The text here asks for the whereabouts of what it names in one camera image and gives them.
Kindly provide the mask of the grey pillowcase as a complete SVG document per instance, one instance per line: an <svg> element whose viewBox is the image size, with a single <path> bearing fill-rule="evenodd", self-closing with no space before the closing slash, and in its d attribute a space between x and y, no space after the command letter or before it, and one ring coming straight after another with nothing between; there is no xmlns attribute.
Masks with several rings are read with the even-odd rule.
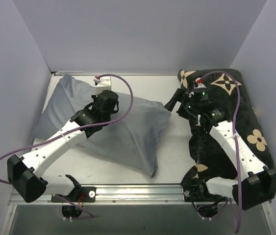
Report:
<svg viewBox="0 0 276 235"><path fill-rule="evenodd" d="M59 79L46 109L33 129L33 137L47 140L79 110L92 101L96 89L70 74ZM155 176L158 166L156 146L171 113L161 102L135 97L130 108L130 95L119 93L119 111L112 120L122 120L104 127L80 147L131 166L148 177Z"/></svg>

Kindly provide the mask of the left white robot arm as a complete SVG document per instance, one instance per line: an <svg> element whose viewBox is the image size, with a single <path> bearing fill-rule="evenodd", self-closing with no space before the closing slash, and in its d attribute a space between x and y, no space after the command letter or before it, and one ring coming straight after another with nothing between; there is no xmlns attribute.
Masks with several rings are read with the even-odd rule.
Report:
<svg viewBox="0 0 276 235"><path fill-rule="evenodd" d="M81 195L81 184L73 176L50 177L45 171L70 148L105 127L119 110L119 96L113 91L104 90L92 98L93 102L77 111L56 133L57 140L7 160L8 180L25 202L31 203L43 194L59 194L68 201Z"/></svg>

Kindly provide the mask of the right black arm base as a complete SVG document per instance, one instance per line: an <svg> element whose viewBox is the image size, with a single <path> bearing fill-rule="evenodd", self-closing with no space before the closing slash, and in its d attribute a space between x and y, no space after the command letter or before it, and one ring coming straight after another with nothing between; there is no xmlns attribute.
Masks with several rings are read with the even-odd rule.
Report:
<svg viewBox="0 0 276 235"><path fill-rule="evenodd" d="M183 179L180 183L186 202L222 202L225 198L208 192L205 181L198 178Z"/></svg>

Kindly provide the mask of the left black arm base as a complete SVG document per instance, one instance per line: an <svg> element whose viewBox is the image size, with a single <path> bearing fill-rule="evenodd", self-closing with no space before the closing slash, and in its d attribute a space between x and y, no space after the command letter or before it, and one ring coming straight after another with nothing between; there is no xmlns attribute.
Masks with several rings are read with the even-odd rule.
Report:
<svg viewBox="0 0 276 235"><path fill-rule="evenodd" d="M69 174L66 174L65 177L69 179L69 182L73 183L74 187L65 195L57 193L55 194L56 196L60 196L71 202L95 202L97 191L97 188L95 186L84 186L81 183L79 183L72 175Z"/></svg>

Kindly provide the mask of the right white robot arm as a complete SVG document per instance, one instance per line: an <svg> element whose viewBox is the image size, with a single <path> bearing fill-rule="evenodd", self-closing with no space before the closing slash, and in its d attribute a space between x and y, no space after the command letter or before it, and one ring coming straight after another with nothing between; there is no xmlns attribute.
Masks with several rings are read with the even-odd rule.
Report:
<svg viewBox="0 0 276 235"><path fill-rule="evenodd" d="M239 96L224 100L206 88L177 89L165 108L188 120L195 165L181 181L192 202L233 200L248 210L276 194L276 169L256 117Z"/></svg>

